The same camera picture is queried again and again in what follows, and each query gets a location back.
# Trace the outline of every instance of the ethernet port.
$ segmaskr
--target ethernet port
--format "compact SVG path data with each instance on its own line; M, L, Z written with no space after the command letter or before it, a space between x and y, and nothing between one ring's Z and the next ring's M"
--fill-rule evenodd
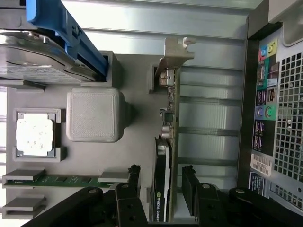
M269 102L273 102L274 99L275 99L275 97L276 97L275 90L274 90L274 89L268 90L267 100L268 100Z
M267 90L267 102L277 102L277 88L270 88Z

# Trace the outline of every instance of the ventilation grille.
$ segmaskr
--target ventilation grille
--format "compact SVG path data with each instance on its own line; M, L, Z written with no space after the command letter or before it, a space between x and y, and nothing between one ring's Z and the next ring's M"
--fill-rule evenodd
M303 182L303 55L282 60L274 170Z
M301 198L298 198L297 196L279 187L278 185L274 185L273 183L271 184L270 190L281 198L295 205L297 208L303 210L303 201Z

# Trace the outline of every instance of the screw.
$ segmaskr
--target screw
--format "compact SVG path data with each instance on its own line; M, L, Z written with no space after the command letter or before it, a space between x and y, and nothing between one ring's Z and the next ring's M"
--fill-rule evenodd
M96 192L97 192L96 189L92 189L92 190L89 191L90 194L93 194L93 193L96 193Z
M74 32L76 33L76 35L78 35L78 34L79 34L79 28L78 28L78 26L73 27L73 30L74 30Z
M210 188L210 186L208 184L203 184L202 188L206 188L207 189L207 188Z
M49 44L49 38L43 37L43 43L44 44Z
M242 189L236 189L236 192L239 193L239 194L244 194L245 193L245 191L242 190Z
M32 37L32 38L34 38L34 39L38 39L38 38L39 38L39 35L38 35L38 34L35 34L35 33L32 33L32 32L28 33L28 36L29 36L29 37Z

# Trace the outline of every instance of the white label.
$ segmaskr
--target white label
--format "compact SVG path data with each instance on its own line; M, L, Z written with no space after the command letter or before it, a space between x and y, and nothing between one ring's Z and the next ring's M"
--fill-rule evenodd
M251 154L250 167L266 176L271 176L271 161L265 157Z
M277 78L267 79L267 87L275 86L277 84L278 84Z
M80 83L80 80L60 72L55 68L46 66L0 66L0 77L28 80L36 83Z

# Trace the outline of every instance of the chip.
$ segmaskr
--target chip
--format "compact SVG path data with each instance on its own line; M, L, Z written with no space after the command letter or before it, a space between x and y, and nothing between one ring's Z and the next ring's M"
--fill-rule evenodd
M84 177L82 177L82 178L81 178L81 183L89 183L89 182L90 182L90 180L91 180L91 178L90 178L90 177L88 177L88 176L84 176Z
M56 179L56 182L64 182L66 180L67 177L65 176L60 176Z

